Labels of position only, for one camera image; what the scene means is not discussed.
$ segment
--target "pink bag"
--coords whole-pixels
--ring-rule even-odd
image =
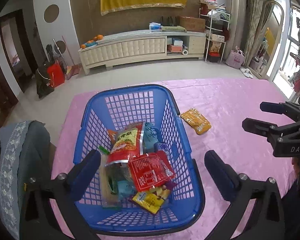
[[[240,48],[236,47],[236,50],[231,50],[225,63],[230,67],[240,68],[244,60],[245,56],[243,52],[240,50]]]

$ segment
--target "paper towel roll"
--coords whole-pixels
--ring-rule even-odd
[[[183,55],[188,55],[188,53],[189,53],[189,52],[188,52],[187,49],[182,49],[182,54],[183,54]]]

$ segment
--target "white slipper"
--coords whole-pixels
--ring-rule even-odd
[[[243,73],[244,76],[246,76],[247,78],[250,77],[250,75],[248,74],[249,69],[241,67],[240,70],[241,70],[241,72]]]
[[[253,78],[251,70],[247,69],[245,73],[249,75],[249,78]]]

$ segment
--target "floral fabric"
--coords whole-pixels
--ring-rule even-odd
[[[17,240],[20,221],[17,173],[19,155],[30,123],[31,121],[25,121],[0,129],[0,218]]]

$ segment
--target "cabinet drawer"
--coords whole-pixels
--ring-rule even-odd
[[[189,47],[189,54],[204,54],[204,47]]]
[[[81,53],[81,60],[86,66],[120,57],[123,57],[121,43],[101,46]]]
[[[143,39],[122,42],[123,56],[134,56],[165,52],[165,39]]]
[[[189,44],[205,44],[205,37],[194,37],[190,36],[189,37]]]
[[[189,37],[189,53],[190,54],[204,54],[205,37]]]

